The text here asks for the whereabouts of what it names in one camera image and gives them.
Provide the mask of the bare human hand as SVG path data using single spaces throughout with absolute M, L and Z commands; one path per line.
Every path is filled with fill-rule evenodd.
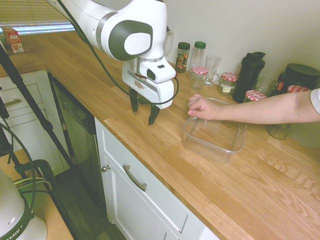
M 220 107 L 207 98 L 195 94 L 188 102 L 188 115 L 204 120 L 219 120 Z

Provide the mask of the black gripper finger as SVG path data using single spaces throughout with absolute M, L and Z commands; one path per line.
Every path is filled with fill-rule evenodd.
M 135 91 L 133 88 L 129 87 L 129 96 L 130 96 L 130 104 L 131 104 L 132 111 L 135 113 L 138 111 L 138 107 L 139 107 L 138 92 Z
M 148 118 L 148 125 L 153 125 L 155 120 L 157 119 L 159 112 L 160 112 L 160 108 L 158 106 L 156 106 L 155 104 L 152 104 L 150 106 L 150 115 Z

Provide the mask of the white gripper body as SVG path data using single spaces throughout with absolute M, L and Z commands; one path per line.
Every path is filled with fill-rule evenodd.
M 156 104 L 161 110 L 169 107 L 173 102 L 171 99 L 174 96 L 174 83 L 172 80 L 154 83 L 148 78 L 142 79 L 131 70 L 130 61 L 123 63 L 122 80 L 148 101 Z

